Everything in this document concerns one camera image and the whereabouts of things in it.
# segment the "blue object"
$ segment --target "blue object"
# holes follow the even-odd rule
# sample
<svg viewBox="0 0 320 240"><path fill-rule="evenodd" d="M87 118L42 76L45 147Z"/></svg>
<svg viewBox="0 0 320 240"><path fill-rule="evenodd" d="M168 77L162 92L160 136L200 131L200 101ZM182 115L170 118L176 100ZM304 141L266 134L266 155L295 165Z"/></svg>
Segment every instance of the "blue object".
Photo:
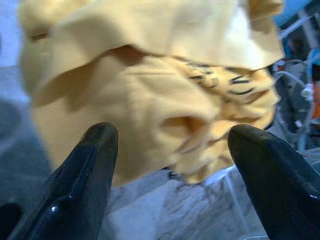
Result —
<svg viewBox="0 0 320 240"><path fill-rule="evenodd" d="M310 2L311 0L284 0L283 13L274 17L276 24L278 26L285 24Z"/></svg>

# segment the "gray surface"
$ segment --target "gray surface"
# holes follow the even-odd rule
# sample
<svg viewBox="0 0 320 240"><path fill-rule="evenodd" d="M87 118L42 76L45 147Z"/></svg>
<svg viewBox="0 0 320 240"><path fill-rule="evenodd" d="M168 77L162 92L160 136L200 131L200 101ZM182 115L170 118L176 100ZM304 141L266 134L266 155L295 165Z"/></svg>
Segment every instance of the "gray surface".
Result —
<svg viewBox="0 0 320 240"><path fill-rule="evenodd" d="M228 174L235 198L225 177L206 186L168 179L167 174L159 170L112 189L102 231L114 240L241 240L265 235L235 168ZM148 190L141 192L146 185Z"/></svg>
<svg viewBox="0 0 320 240"><path fill-rule="evenodd" d="M26 209L50 167L28 113L19 68L0 68L0 76L0 206L17 203Z"/></svg>

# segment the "yellow towel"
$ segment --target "yellow towel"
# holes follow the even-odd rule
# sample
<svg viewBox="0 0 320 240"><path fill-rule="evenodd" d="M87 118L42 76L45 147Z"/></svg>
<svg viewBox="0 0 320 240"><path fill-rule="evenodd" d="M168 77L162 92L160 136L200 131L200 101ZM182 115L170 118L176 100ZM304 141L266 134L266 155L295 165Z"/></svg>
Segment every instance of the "yellow towel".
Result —
<svg viewBox="0 0 320 240"><path fill-rule="evenodd" d="M22 1L21 66L54 166L105 121L119 131L114 185L167 166L197 183L231 165L229 128L264 128L278 101L263 68L282 57L282 2L261 2Z"/></svg>

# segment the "yellow cloth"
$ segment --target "yellow cloth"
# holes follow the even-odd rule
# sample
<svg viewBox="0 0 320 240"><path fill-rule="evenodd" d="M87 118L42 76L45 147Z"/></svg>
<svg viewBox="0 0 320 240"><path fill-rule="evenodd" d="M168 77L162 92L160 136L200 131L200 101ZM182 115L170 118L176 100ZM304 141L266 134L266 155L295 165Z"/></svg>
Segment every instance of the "yellow cloth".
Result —
<svg viewBox="0 0 320 240"><path fill-rule="evenodd" d="M105 121L119 131L114 185L167 166L197 183L231 165L229 128L264 128L278 101L262 68L282 57L282 2L259 3L22 1L21 66L54 166Z"/></svg>

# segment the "floor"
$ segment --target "floor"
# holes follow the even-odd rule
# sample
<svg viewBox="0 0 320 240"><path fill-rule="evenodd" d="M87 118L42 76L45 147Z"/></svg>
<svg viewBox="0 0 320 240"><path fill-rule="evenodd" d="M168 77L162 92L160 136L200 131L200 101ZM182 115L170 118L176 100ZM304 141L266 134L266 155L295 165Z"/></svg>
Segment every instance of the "floor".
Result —
<svg viewBox="0 0 320 240"><path fill-rule="evenodd" d="M100 240L242 240L265 236L236 168L188 185L158 170L111 191Z"/></svg>

